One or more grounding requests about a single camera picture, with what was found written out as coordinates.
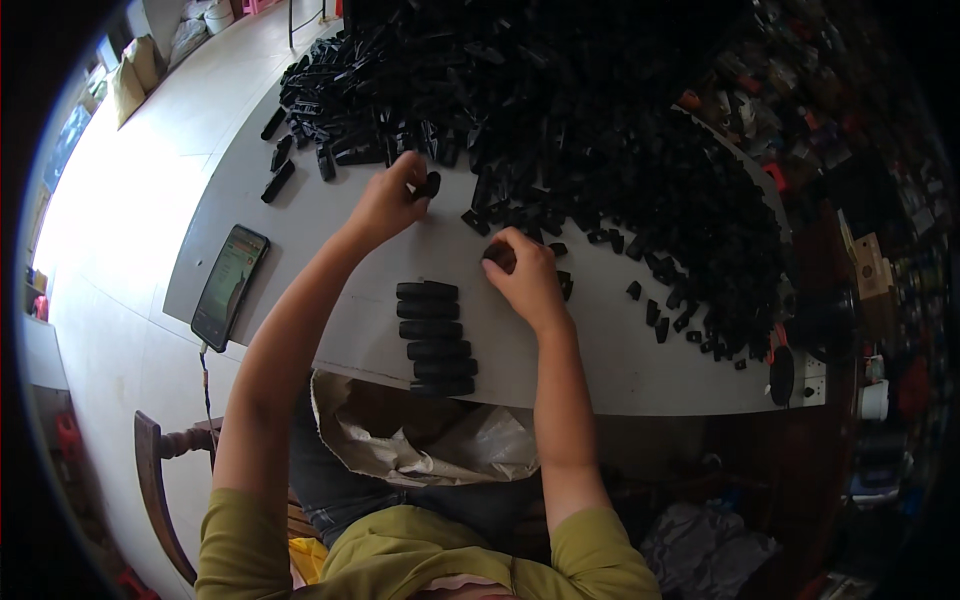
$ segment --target phone screen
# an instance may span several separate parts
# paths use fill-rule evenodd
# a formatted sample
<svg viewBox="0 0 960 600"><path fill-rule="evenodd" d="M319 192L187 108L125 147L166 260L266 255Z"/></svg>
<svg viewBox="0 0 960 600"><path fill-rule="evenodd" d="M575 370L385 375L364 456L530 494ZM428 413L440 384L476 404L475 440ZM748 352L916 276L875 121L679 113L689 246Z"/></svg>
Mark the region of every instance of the phone screen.
<svg viewBox="0 0 960 600"><path fill-rule="evenodd" d="M247 292L253 269L268 245L267 238L262 235L235 226L213 264L191 328L218 352L227 347L227 336L237 307Z"/></svg>

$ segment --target white table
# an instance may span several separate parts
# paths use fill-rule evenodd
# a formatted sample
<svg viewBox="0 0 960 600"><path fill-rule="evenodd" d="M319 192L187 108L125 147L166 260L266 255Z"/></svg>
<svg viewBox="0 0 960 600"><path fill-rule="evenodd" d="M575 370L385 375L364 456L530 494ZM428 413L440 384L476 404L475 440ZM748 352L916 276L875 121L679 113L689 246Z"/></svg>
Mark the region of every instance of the white table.
<svg viewBox="0 0 960 600"><path fill-rule="evenodd" d="M270 179L274 143L260 140L263 125L276 110L279 86L267 93L233 139L197 206L167 291L163 311L189 323L207 276L230 229L241 224L270 238L271 251L254 278L237 318L231 340L248 345L267 313L321 244L339 228L382 165L337 167L337 179L321 180L312 145L291 151L297 171L272 204L260 201ZM286 133L281 126L275 140ZM476 177L462 153L456 169L441 168L443 184L429 216L371 254L357 268L341 295L315 366L360 379L406 388L413 363L406 340L397 335L396 284L434 279L460 287L460 321L480 365L471 400L506 406L533 406L537 383L537 346L530 328L493 289L480 267L490 236L476 234L460 220L469 208ZM765 202L777 212L788 239L786 218L773 181L747 160L748 171L764 188ZM624 231L629 244L632 234ZM547 243L555 241L544 234ZM593 407L614 415L711 415L774 410L763 393L766 365L748 361L736 371L727 360L715 363L684 335L673 320L681 311L665 311L669 337L657 344L645 324L646 304L661 309L670 290L653 280L645 263L614 254L609 244L592 246L572 220L560 238L570 252L558 268L572 273L568 303L579 335ZM643 286L640 302L625 290L636 279ZM690 328L702 329L707 312L701 306ZM746 350L741 356L745 358ZM803 357L798 356L798 364ZM803 371L797 379L803 382ZM803 385L798 385L797 393ZM798 399L791 405L801 406Z"/></svg>

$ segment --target stacked black pieces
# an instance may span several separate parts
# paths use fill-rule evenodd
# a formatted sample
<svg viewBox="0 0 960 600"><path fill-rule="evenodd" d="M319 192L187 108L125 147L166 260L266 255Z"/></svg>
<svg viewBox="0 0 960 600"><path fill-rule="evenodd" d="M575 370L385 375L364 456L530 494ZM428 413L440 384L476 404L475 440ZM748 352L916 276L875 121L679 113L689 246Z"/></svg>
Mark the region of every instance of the stacked black pieces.
<svg viewBox="0 0 960 600"><path fill-rule="evenodd" d="M716 39L732 21L720 16ZM676 35L685 18L613 0L398 3L317 40L284 72L280 103L298 147L328 145L337 164L416 149L452 165L466 150L484 181L462 219L480 235L514 226L539 241L569 216L633 260L668 252L688 273L681 300L714 313L708 337L758 354L783 271L779 226L732 153L668 108L690 64L680 57L712 44ZM604 220L634 235L629 246ZM659 266L673 285L672 263Z"/></svg>
<svg viewBox="0 0 960 600"><path fill-rule="evenodd" d="M398 283L396 314L402 319L400 337L417 340L407 345L414 361L410 392L417 396L467 396L473 394L477 361L470 358L470 342L461 338L457 286L439 281Z"/></svg>

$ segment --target beige bag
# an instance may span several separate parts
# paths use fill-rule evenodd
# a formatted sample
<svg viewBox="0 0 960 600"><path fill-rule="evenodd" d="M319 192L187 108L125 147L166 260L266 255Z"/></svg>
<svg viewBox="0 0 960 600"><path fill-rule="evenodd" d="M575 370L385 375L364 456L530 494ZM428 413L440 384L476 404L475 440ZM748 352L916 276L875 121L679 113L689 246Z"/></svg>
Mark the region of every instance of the beige bag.
<svg viewBox="0 0 960 600"><path fill-rule="evenodd" d="M140 81L133 71L133 65L126 57L123 58L120 66L110 73L109 86L110 97L113 98L113 109L117 115L117 129L120 129L146 98L143 87L140 86Z"/></svg>
<svg viewBox="0 0 960 600"><path fill-rule="evenodd" d="M130 42L123 56L131 62L136 78L143 91L149 92L156 87L156 64L154 63L154 41L150 36L141 36Z"/></svg>

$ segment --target gray fabric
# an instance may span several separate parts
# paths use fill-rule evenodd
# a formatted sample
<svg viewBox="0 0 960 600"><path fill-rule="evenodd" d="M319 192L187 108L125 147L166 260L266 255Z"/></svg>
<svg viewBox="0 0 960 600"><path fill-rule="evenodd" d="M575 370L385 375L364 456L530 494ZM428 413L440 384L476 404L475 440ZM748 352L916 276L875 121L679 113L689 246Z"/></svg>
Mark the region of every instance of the gray fabric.
<svg viewBox="0 0 960 600"><path fill-rule="evenodd" d="M667 508L640 545L660 592L679 591L684 600L734 598L779 550L775 540L748 531L739 515L686 503Z"/></svg>

